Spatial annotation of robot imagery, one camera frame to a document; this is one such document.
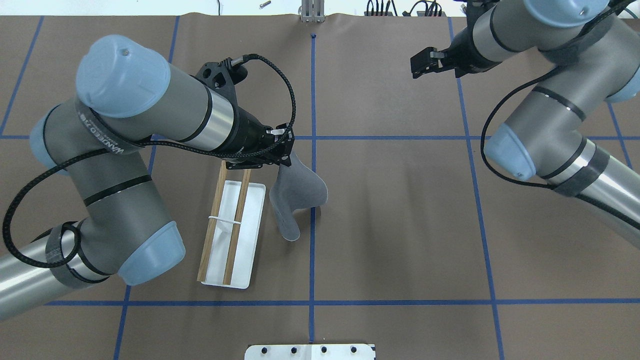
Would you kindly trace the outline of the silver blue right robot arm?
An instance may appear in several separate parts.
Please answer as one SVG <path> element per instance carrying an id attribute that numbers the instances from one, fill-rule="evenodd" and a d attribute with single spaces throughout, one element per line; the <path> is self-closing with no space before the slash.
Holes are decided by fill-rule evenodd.
<path id="1" fill-rule="evenodd" d="M 595 207 L 639 246 L 639 175 L 579 132 L 601 103 L 639 92 L 639 34 L 628 0 L 469 0 L 467 26 L 444 50 L 410 59 L 413 78 L 484 73 L 537 49 L 553 68 L 510 91 L 483 125 L 480 155 L 498 177 Z"/>

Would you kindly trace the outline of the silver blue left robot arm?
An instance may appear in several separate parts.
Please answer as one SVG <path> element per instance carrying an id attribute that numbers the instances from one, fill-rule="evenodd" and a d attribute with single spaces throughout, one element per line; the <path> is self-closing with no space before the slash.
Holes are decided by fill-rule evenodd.
<path id="1" fill-rule="evenodd" d="M 112 275 L 135 286 L 169 271 L 185 245 L 140 151 L 167 146 L 221 158 L 230 167 L 290 166 L 295 114 L 263 125 L 238 105 L 243 65 L 262 55 L 207 63 L 196 76 L 123 35 L 98 39 L 82 58 L 76 94 L 30 133 L 46 172 L 10 202 L 1 226 L 1 319 L 6 321 Z M 11 223 L 26 194 L 53 174 L 67 174 L 87 218 L 66 221 L 18 249 Z"/>

